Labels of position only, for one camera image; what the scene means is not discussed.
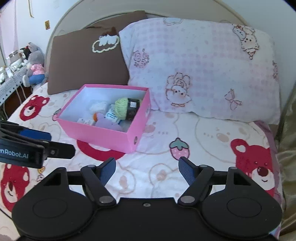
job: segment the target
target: white cable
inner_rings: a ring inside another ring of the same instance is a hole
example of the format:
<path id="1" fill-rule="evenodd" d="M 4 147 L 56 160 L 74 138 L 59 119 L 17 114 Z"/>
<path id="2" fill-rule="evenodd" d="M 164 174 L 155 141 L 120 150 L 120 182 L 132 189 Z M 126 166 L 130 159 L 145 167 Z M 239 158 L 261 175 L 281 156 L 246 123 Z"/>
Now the white cable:
<path id="1" fill-rule="evenodd" d="M 7 120 L 8 120 L 8 115 L 6 114 L 6 111 L 5 111 L 5 101 L 3 103 L 3 111 L 4 111 L 4 114 L 5 114 L 6 118 L 7 118 Z"/>
<path id="2" fill-rule="evenodd" d="M 22 88 L 22 93 L 24 94 L 24 98 L 27 99 L 26 95 L 25 95 L 25 91 L 24 89 Z"/>
<path id="3" fill-rule="evenodd" d="M 20 94 L 18 93 L 18 91 L 17 91 L 17 88 L 16 88 L 16 90 L 15 90 L 16 92 L 17 92 L 17 96 L 19 97 L 19 100 L 20 100 L 20 104 L 22 104 L 22 100 L 21 100 L 21 98 L 20 98 Z"/>

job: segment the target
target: white wall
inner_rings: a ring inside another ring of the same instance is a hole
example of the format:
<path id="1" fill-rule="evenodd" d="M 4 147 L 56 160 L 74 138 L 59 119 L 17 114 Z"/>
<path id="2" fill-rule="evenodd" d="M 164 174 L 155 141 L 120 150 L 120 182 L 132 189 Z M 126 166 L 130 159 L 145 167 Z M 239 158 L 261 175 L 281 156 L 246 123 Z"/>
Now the white wall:
<path id="1" fill-rule="evenodd" d="M 273 37 L 283 107 L 296 81 L 296 12 L 284 0 L 223 2 L 238 12 L 250 26 Z"/>
<path id="2" fill-rule="evenodd" d="M 49 37 L 64 15 L 77 0 L 31 0 L 32 15 L 29 15 L 28 0 L 17 0 L 17 35 L 19 48 L 33 42 L 46 52 Z M 49 20 L 50 29 L 45 30 L 45 21 Z"/>
<path id="3" fill-rule="evenodd" d="M 265 31 L 273 37 L 283 106 L 296 80 L 296 12 L 284 0 L 223 1 L 237 11 L 250 26 Z M 33 42 L 45 52 L 55 25 L 77 0 L 31 0 L 31 2 L 34 18 L 29 16 L 28 1 L 17 0 L 19 47 Z M 49 30 L 45 30 L 46 20 L 50 21 Z"/>

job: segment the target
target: green yarn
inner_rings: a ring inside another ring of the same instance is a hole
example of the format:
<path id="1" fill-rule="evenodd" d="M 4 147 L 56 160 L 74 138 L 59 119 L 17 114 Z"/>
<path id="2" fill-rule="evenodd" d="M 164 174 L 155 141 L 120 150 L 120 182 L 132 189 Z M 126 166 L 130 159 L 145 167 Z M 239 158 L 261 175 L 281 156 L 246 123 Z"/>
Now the green yarn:
<path id="1" fill-rule="evenodd" d="M 115 101 L 114 112 L 120 120 L 126 119 L 126 112 L 128 109 L 128 98 L 121 98 Z"/>

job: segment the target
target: pillowcase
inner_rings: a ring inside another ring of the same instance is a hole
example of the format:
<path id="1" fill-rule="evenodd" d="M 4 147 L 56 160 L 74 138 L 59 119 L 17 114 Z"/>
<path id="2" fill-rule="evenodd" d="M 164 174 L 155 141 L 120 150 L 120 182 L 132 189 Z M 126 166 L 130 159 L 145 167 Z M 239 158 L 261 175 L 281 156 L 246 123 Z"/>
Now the pillowcase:
<path id="1" fill-rule="evenodd" d="M 145 18 L 144 11 L 136 11 L 54 37 L 48 94 L 79 89 L 84 84 L 127 85 L 129 74 L 117 28 Z"/>
<path id="2" fill-rule="evenodd" d="M 278 124 L 279 82 L 268 34 L 229 23 L 151 18 L 119 35 L 128 84 L 150 88 L 153 110 Z"/>

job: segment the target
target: black yarn label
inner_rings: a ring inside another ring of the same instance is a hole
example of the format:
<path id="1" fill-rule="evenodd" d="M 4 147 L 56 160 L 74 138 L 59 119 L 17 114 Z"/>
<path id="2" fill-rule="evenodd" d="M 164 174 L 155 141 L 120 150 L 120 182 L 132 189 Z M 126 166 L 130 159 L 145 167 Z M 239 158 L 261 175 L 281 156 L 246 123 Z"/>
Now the black yarn label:
<path id="1" fill-rule="evenodd" d="M 140 108 L 140 100 L 128 98 L 128 108 L 126 111 L 126 119 L 133 120 L 139 108 Z"/>

